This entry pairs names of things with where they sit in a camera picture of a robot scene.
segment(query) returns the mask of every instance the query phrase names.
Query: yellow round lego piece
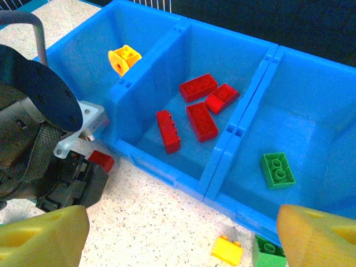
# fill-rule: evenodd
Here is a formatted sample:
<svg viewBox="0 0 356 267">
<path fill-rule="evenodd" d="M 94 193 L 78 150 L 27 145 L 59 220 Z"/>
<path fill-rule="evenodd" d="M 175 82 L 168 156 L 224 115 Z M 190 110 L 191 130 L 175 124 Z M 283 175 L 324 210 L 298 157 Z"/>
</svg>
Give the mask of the yellow round lego piece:
<svg viewBox="0 0 356 267">
<path fill-rule="evenodd" d="M 126 61 L 114 51 L 108 53 L 111 67 L 122 77 L 129 69 Z"/>
</svg>

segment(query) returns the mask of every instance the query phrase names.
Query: black round plate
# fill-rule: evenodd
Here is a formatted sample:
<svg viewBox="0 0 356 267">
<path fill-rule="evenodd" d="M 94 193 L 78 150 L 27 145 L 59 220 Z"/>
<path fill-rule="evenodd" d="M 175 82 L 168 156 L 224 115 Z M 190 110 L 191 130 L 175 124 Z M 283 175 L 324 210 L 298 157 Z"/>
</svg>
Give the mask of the black round plate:
<svg viewBox="0 0 356 267">
<path fill-rule="evenodd" d="M 61 130 L 76 132 L 82 127 L 78 101 L 65 82 L 43 64 L 27 60 L 1 44 L 0 83 L 27 95 L 45 118 Z"/>
</svg>

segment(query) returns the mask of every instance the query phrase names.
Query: lego stud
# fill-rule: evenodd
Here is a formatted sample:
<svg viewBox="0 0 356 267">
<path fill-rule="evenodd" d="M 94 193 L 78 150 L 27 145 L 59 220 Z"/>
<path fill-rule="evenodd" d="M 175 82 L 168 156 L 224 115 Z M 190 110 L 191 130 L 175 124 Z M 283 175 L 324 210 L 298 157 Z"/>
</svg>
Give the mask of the lego stud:
<svg viewBox="0 0 356 267">
<path fill-rule="evenodd" d="M 198 121 L 206 122 L 207 118 L 204 115 L 195 116 Z"/>
<path fill-rule="evenodd" d="M 195 88 L 197 88 L 197 89 L 202 89 L 202 83 L 201 82 L 198 82 L 198 81 L 196 81 L 195 83 L 194 83 L 194 86 L 195 86 Z"/>
<path fill-rule="evenodd" d="M 276 170 L 275 180 L 280 181 L 285 178 L 285 172 L 281 169 Z"/>
<path fill-rule="evenodd" d="M 273 160 L 272 165 L 276 168 L 280 168 L 282 166 L 282 162 L 280 162 L 280 160 Z"/>
<path fill-rule="evenodd" d="M 225 92 L 225 91 L 219 92 L 219 97 L 221 100 L 225 100 L 227 98 L 227 96 L 228 96 L 227 92 Z"/>
<path fill-rule="evenodd" d="M 132 54 L 132 53 L 130 53 L 130 52 L 127 52 L 127 51 L 123 51 L 123 52 L 121 53 L 121 55 L 122 55 L 122 57 L 123 57 L 124 59 L 127 59 L 127 58 L 129 58 L 129 57 L 132 57 L 134 54 Z"/>
<path fill-rule="evenodd" d="M 203 130 L 203 131 L 207 131 L 210 128 L 209 123 L 207 122 L 200 122 L 199 123 L 199 127 Z"/>
<path fill-rule="evenodd" d="M 202 81 L 202 84 L 203 84 L 204 87 L 209 86 L 210 85 L 210 79 L 204 79 Z"/>
<path fill-rule="evenodd" d="M 195 108 L 194 114 L 196 114 L 196 115 L 202 114 L 202 110 L 200 108 Z"/>
<path fill-rule="evenodd" d="M 268 254 L 274 254 L 276 252 L 276 247 L 274 245 L 272 245 L 271 243 L 264 244 L 263 249 Z"/>
<path fill-rule="evenodd" d="M 196 88 L 195 84 L 189 85 L 189 86 L 187 87 L 187 93 L 188 93 L 188 94 L 195 93 L 196 91 L 197 91 L 197 88 Z"/>
</svg>

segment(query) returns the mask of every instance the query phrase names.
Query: white mounting bracket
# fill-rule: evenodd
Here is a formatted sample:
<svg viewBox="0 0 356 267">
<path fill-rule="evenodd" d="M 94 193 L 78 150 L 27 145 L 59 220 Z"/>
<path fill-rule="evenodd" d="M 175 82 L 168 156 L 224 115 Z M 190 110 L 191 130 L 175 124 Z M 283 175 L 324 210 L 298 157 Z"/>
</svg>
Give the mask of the white mounting bracket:
<svg viewBox="0 0 356 267">
<path fill-rule="evenodd" d="M 67 157 L 68 153 L 72 149 L 72 146 L 79 137 L 87 141 L 93 141 L 93 133 L 106 127 L 109 123 L 105 109 L 102 106 L 86 101 L 78 103 L 83 114 L 83 126 L 79 131 L 58 142 L 53 154 L 60 159 L 65 159 Z"/>
</svg>

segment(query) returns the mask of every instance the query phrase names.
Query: dark background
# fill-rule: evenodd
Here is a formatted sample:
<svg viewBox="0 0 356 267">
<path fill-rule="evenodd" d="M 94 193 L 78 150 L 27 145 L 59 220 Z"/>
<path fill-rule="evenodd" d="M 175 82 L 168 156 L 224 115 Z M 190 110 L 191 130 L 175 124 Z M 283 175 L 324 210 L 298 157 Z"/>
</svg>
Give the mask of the dark background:
<svg viewBox="0 0 356 267">
<path fill-rule="evenodd" d="M 99 6 L 111 2 L 86 1 Z M 146 1 L 157 7 L 157 0 Z M 356 66 L 356 0 L 171 1 L 173 13 Z M 6 2 L 13 6 L 11 0 Z M 162 9 L 163 0 L 159 3 Z M 3 0 L 0 6 L 7 9 Z M 169 10 L 169 0 L 165 6 Z"/>
</svg>

